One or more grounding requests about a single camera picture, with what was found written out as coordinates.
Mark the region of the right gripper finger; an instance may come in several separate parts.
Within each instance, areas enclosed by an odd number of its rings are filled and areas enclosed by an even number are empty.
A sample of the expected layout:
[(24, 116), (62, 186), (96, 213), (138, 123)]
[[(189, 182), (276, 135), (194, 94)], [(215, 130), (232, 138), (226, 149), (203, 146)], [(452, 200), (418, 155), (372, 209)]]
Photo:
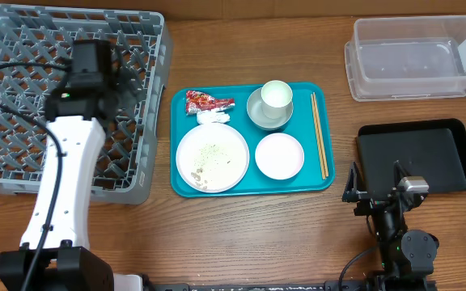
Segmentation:
[(401, 180), (404, 177), (408, 177), (409, 172), (405, 168), (402, 167), (399, 160), (396, 160), (393, 163), (393, 166), (394, 166), (394, 170), (393, 170), (394, 183), (395, 183), (396, 189), (398, 189), (400, 187)]
[(345, 185), (345, 190), (341, 200), (347, 203), (354, 203), (367, 198), (366, 185), (356, 162), (352, 162), (349, 168), (349, 175)]

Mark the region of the small pink bowl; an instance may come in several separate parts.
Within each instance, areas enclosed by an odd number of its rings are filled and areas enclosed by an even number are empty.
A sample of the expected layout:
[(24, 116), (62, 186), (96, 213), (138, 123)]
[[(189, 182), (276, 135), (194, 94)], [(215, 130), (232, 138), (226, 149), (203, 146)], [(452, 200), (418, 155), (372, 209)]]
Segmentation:
[(286, 133), (272, 133), (258, 143), (255, 161), (265, 176), (284, 180), (293, 178), (301, 171), (305, 155), (297, 139)]

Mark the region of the red snack wrapper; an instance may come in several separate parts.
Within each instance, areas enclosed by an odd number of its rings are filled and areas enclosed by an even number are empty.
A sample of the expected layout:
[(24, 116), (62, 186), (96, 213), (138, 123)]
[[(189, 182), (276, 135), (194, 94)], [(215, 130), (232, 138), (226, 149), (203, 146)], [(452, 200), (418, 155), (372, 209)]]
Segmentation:
[(234, 99), (216, 99), (212, 95), (201, 91), (186, 91), (185, 112), (196, 115), (198, 112), (222, 112), (235, 106)]

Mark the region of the cream cup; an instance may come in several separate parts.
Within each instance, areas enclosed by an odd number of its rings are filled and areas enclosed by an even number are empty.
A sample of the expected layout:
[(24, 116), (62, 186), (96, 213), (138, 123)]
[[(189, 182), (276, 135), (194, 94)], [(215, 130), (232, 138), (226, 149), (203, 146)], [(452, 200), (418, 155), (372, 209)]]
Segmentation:
[(261, 88), (262, 111), (271, 119), (277, 119), (286, 114), (292, 104), (293, 91), (290, 86), (280, 80), (267, 82)]

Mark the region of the white napkin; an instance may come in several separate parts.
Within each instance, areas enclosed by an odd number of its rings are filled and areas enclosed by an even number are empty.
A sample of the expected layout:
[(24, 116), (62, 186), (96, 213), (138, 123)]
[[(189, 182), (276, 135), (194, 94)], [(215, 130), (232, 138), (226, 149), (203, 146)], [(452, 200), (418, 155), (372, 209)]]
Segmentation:
[(202, 111), (197, 113), (198, 124), (220, 123), (225, 124), (230, 121), (230, 115), (225, 112)]

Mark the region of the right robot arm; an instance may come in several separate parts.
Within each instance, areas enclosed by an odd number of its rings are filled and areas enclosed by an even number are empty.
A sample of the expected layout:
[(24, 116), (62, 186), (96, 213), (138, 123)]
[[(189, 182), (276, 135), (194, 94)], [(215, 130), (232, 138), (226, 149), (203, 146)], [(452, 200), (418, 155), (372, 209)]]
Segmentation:
[[(423, 230), (411, 230), (404, 213), (420, 206), (428, 196), (429, 185), (421, 176), (410, 175), (394, 162), (396, 185), (378, 196), (366, 190), (358, 166), (353, 163), (342, 200), (355, 203), (354, 215), (365, 217), (366, 226), (376, 240), (371, 247), (349, 261), (341, 271), (339, 290), (435, 290), (436, 283), (427, 276), (434, 272), (439, 240)], [(343, 283), (348, 268), (374, 251), (380, 253), (381, 271), (370, 272), (352, 287)]]

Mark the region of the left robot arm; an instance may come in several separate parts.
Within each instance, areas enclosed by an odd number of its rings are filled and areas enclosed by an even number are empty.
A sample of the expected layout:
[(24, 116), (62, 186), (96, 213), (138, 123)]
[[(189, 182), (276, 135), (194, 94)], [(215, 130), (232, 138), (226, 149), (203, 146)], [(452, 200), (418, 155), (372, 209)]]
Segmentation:
[(141, 275), (113, 272), (90, 252), (87, 217), (95, 166), (108, 126), (143, 96), (107, 40), (76, 40), (64, 76), (44, 102), (46, 159), (19, 249), (0, 254), (9, 290), (147, 290)]

